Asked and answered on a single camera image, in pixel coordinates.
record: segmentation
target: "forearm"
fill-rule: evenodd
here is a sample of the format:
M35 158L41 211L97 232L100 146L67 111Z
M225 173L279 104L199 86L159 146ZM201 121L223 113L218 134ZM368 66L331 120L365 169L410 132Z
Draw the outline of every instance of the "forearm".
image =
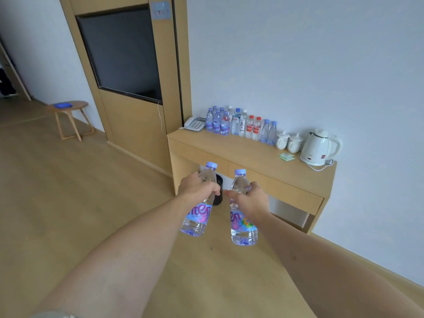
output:
M39 310L81 317L140 317L192 207L175 197L135 218L94 249Z
M267 214L255 223L321 317L422 317L409 298L353 259Z

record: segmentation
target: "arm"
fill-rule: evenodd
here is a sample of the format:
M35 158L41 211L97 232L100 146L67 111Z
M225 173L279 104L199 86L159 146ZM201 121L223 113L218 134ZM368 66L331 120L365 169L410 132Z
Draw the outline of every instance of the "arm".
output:
M216 183L194 172L178 195L120 228L88 256L40 304L37 312L62 310L79 317L139 318L170 255L187 213L219 195Z
M380 276L269 213L268 196L252 182L247 195L225 195L261 232L318 318L424 317L424 311Z

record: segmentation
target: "hand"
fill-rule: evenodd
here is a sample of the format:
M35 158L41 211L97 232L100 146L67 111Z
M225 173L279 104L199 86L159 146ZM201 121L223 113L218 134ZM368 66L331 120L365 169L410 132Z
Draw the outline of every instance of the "hand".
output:
M225 190L224 194L237 203L249 222L257 225L258 219L269 213L269 200L268 195L256 182L251 182L250 185L252 189L246 195L229 190Z
M183 197L191 207L195 207L207 199L212 192L220 195L220 189L217 183L204 182L200 179L198 172L193 172L181 180L177 196Z

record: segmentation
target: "table drawer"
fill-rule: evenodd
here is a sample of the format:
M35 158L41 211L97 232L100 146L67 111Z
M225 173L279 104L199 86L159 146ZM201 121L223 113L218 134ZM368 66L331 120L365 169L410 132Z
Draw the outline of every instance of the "table drawer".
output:
M218 164L216 171L218 173L227 174L228 161L216 157L215 155L206 153L202 150L194 148L192 146L180 143L174 139L168 139L170 150L173 154L184 157L190 161L193 161L199 165L205 166L207 162L214 162Z
M243 166L228 162L227 176L234 178L236 169L245 168ZM315 215L323 201L322 197L306 192L297 187L277 181L276 179L259 174L255 171L246 169L246 177L251 182L258 182L262 189L276 199L297 207L305 212Z

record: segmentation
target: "wooden stool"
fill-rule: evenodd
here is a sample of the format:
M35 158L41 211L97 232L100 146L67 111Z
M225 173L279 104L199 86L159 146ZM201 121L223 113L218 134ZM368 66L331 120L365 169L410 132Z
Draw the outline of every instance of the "wooden stool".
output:
M91 122L88 120L87 115L85 114L85 112L82 110L82 108L88 106L88 103L85 101L67 101L68 103L70 103L72 105L72 107L66 107L66 108L56 108L54 105L48 105L47 108L55 113L56 116L56 122L57 122L57 127L59 128L59 134L60 134L60 138L62 138L62 140L65 139L70 139L70 138L75 138L78 137L78 140L81 141L81 137L85 136L85 135L89 135L89 134L93 134L94 132L96 132L96 129L93 127L93 125L91 124ZM81 134L78 133L78 129L77 126L75 125L75 121L74 121L74 117L72 116L72 111L73 110L80 110L82 112L82 115L84 116L85 120L87 121L88 125L91 126L91 131L85 134ZM69 120L71 121L71 124L73 126L73 128L75 129L75 135L72 136L68 136L68 137L63 137L63 133L62 133L62 128L60 127L60 121L59 121L59 115L58 113L66 113L69 117Z

